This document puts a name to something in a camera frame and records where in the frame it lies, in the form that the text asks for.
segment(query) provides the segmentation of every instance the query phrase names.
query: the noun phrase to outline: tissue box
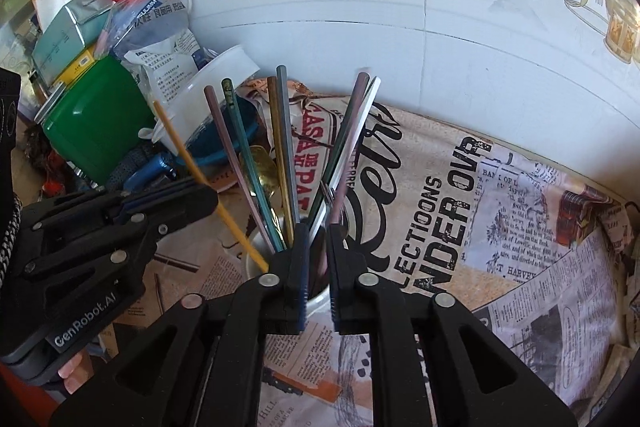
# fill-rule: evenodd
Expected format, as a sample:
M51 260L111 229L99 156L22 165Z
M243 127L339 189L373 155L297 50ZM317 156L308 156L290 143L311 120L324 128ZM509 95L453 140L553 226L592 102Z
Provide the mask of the tissue box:
M76 59L69 64L68 68L60 73L58 80L64 82L67 86L73 84L80 78L86 70L95 64L94 59L95 44L85 49Z
M112 0L71 0L58 12L32 54L47 86L97 41L112 5Z

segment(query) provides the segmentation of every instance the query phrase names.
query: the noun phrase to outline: wooden chopstick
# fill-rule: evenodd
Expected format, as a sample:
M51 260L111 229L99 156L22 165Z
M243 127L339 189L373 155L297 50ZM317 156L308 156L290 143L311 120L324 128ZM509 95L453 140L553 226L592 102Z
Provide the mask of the wooden chopstick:
M169 138L171 138L171 141L174 143L175 148L178 150L178 153L180 154L180 158L182 158L182 160L184 161L184 164L187 165L187 168L189 169L191 176L193 176L193 178L198 183L201 183L203 185L209 185L209 187L213 188L211 186L211 183L209 183L209 181L205 177L205 175L202 174L202 171L197 166L196 162L193 161L193 157L191 157L191 154L189 153L187 148L184 146L184 143L182 143L182 140L180 140L180 137L175 132L173 124L167 117L166 113L164 112L164 108L162 108L162 105L160 105L158 100L154 100L154 109L156 110L156 115L158 115L158 118L164 125L164 128L166 129L167 134L169 135ZM227 228L231 231L233 236L236 238L236 241L238 241L238 243L242 245L242 247L246 250L246 253L248 253L251 259L254 260L254 263L260 267L262 272L264 273L268 272L269 265L267 264L267 261L265 261L264 257L260 255L260 253L255 249L255 247L251 243L249 243L249 240L246 238L244 233L242 233L242 230L240 230L240 227L238 227L238 224L235 222L234 218L231 217L231 214L229 214L228 210L225 208L225 205L222 204L222 201L220 201L220 198L218 198L218 206L216 207L216 210L220 214L222 221L225 222L225 225L227 226Z

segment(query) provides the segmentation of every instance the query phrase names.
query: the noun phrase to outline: container lid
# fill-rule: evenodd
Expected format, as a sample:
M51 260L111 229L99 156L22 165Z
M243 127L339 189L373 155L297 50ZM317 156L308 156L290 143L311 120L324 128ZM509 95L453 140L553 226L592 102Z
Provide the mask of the container lid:
M51 113L51 110L55 107L56 103L58 103L58 100L60 100L60 98L62 98L62 95L65 93L65 87L66 86L63 82L58 82L53 87L49 98L45 100L45 102L42 104L42 107L36 113L36 116L33 119L35 123L42 123L47 120L49 113Z
M112 6L112 0L71 0L65 4L65 9L76 24L84 24L110 10Z

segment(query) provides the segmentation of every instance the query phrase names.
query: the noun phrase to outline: spoon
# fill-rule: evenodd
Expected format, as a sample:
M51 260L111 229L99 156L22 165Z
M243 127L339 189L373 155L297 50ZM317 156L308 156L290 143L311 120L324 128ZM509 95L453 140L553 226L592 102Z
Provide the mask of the spoon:
M251 150L251 156L254 158L255 167L258 171L258 181L260 182L260 186L264 191L264 195L267 196L267 200L271 201L271 197L274 195L276 190L280 188L280 184L278 181L278 169L276 167L275 162L269 156L269 153L265 150L264 147L260 145L252 145L249 147ZM240 168L242 169L242 174L246 179L247 184L249 185L249 191L252 196L255 196L255 189L252 185L251 181L248 179L248 175L246 172L246 166L244 164L244 160L242 159L242 154L239 155L240 160ZM276 215L275 210L271 209L271 214L273 215L273 224L276 226L278 230L278 234L280 237L282 236L282 230L280 229L280 220Z

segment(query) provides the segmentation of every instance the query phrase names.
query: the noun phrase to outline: teal chopstick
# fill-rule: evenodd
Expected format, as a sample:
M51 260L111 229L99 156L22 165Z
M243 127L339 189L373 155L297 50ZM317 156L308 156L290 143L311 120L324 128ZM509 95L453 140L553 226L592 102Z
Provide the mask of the teal chopstick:
M283 251L285 250L285 246L273 223L271 206L269 205L267 197L264 195L264 191L260 185L258 172L255 168L254 157L252 156L251 149L249 148L249 140L246 139L246 134L244 133L244 125L242 124L242 116L240 116L240 110L238 109L236 91L234 90L234 86L229 78L225 78L225 80L222 81L222 90L225 93L226 107L228 108L229 115L231 117L231 123L236 131L236 136L238 137L240 152L242 153L242 158L244 158L244 165L246 166L247 174L249 174L249 180L254 186L255 196L258 200L258 207L260 208L260 212L264 218L267 232L269 233L275 250Z

